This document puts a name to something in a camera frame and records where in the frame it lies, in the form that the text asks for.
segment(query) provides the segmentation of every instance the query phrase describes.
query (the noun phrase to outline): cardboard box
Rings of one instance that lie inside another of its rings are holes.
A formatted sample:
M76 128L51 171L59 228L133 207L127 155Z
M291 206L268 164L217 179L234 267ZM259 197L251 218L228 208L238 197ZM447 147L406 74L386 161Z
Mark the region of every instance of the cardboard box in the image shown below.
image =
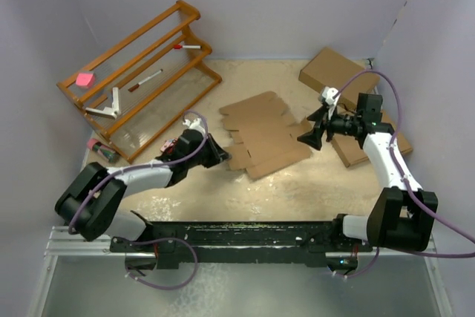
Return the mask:
M396 129L396 124L383 111L382 122L389 122ZM398 147L402 155L409 154L413 148L402 133L398 134ZM333 148L338 153L341 161L346 167L363 163L369 160L368 156L360 149L358 142L354 137L345 137L344 135L335 135L332 139Z
M301 71L298 80L308 85L314 91L321 93L324 87L341 88L348 80L363 67L347 59L331 48L324 48ZM379 76L374 73L361 75L353 81L341 94L338 101L347 110L354 111L359 93L370 93L378 84Z
M258 179L311 156L310 147L297 137L312 128L303 120L297 123L287 104L274 92L220 108L223 126L235 142L225 148L232 159L231 170L245 169Z

